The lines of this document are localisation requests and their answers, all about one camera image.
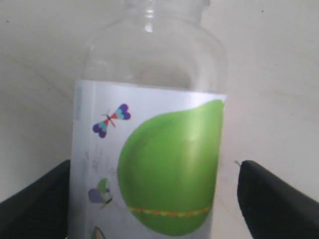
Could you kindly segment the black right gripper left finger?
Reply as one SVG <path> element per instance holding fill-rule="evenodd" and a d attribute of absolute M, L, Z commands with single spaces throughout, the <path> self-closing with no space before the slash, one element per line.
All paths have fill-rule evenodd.
<path fill-rule="evenodd" d="M 0 204 L 2 239 L 65 239 L 70 160 Z"/>

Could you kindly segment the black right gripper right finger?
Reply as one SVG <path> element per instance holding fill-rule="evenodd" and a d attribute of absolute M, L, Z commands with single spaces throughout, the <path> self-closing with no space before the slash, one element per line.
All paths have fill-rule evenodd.
<path fill-rule="evenodd" d="M 254 239 L 317 239 L 319 204 L 252 160 L 240 164 L 237 200 Z"/>

